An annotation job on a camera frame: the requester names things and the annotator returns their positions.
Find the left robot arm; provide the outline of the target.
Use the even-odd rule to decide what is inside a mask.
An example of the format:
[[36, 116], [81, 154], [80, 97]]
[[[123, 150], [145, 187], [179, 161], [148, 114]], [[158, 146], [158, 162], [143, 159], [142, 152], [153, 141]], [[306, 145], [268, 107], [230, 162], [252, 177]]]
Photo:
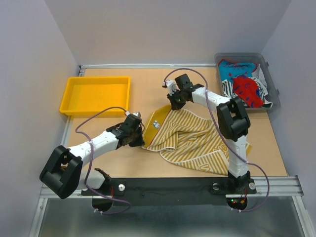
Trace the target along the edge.
[[101, 169], [82, 171], [91, 161], [123, 146], [144, 145], [142, 119], [139, 112], [128, 114], [125, 121], [107, 128], [100, 135], [77, 146], [56, 147], [39, 179], [59, 198], [68, 198], [74, 191], [93, 188], [103, 195], [109, 191], [109, 175]]

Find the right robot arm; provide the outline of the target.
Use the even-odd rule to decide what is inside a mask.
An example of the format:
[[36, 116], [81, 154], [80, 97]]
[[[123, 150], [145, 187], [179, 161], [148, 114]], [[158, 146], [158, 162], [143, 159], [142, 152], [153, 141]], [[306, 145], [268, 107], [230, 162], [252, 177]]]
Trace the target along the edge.
[[230, 99], [208, 90], [208, 85], [193, 84], [187, 74], [175, 80], [164, 79], [162, 87], [168, 89], [167, 98], [173, 110], [179, 110], [187, 102], [208, 108], [215, 127], [229, 149], [227, 177], [213, 183], [212, 193], [216, 195], [237, 194], [247, 189], [251, 182], [246, 160], [246, 136], [250, 120], [243, 102]]

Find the yellow striped towel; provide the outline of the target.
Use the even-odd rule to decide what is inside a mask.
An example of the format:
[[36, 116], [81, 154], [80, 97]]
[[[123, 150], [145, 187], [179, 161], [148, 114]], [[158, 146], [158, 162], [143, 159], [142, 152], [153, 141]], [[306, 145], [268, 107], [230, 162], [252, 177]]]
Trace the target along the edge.
[[229, 150], [213, 120], [189, 110], [172, 110], [166, 105], [154, 111], [146, 123], [143, 140], [143, 149], [159, 153], [171, 164], [207, 173], [228, 174]]

